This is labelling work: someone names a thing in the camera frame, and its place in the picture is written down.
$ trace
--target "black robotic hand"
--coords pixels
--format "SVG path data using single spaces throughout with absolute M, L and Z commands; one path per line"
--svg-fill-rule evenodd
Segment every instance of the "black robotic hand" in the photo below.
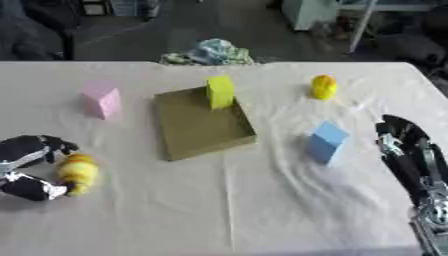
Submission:
M 67 194 L 70 184 L 53 185 L 41 178 L 15 172 L 47 160 L 54 162 L 54 155 L 61 151 L 69 155 L 78 150 L 74 143 L 57 137 L 23 135 L 0 142 L 0 191 L 33 201 L 52 200 Z
M 409 193 L 423 255 L 448 256 L 448 167 L 440 148 L 414 123 L 385 115 L 377 124 L 383 162 Z

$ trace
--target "ball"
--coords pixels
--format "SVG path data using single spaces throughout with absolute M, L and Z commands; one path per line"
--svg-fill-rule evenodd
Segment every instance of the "ball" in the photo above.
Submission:
M 97 175 L 98 166 L 91 156 L 85 154 L 68 156 L 58 169 L 59 180 L 74 185 L 69 196 L 87 193 L 94 185 Z
M 326 100 L 334 96 L 336 89 L 337 83 L 333 77 L 320 75 L 313 79 L 311 93 L 317 99 Z

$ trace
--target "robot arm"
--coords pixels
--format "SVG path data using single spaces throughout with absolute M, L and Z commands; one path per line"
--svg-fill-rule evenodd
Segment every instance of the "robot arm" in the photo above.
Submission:
M 382 160 L 407 190 L 410 225 L 425 255 L 448 255 L 448 167 L 440 148 L 420 127 L 385 115 L 377 124 Z
M 0 142 L 0 191 L 33 201 L 52 200 L 66 195 L 72 184 L 53 185 L 31 175 L 15 172 L 42 161 L 54 162 L 54 154 L 69 155 L 78 146 L 52 136 L 19 136 Z

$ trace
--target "table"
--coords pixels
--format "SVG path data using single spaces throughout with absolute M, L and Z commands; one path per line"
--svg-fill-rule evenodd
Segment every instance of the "table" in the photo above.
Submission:
M 256 144 L 163 161 L 154 95 L 224 73 Z M 309 82 L 323 73 L 338 80 L 337 97 L 310 99 Z M 112 120 L 86 116 L 79 104 L 95 81 L 121 91 Z M 61 136 L 101 166 L 85 196 L 31 203 L 1 195 L 2 255 L 418 255 L 410 200 L 380 161 L 374 124 L 383 113 L 408 118 L 448 150 L 448 101 L 404 63 L 0 63 L 0 92 L 0 139 Z M 329 167 L 303 152 L 324 120 L 350 133 Z

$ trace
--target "cube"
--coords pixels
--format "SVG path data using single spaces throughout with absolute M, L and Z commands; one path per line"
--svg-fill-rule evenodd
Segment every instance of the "cube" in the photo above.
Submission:
M 83 91 L 84 106 L 87 113 L 108 119 L 120 110 L 120 94 L 118 89 L 106 84 L 89 86 Z
M 307 151 L 317 162 L 328 164 L 347 137 L 345 131 L 324 122 L 309 138 Z
M 207 81 L 207 97 L 211 109 L 222 109 L 232 106 L 235 98 L 235 87 L 229 76 L 214 76 Z

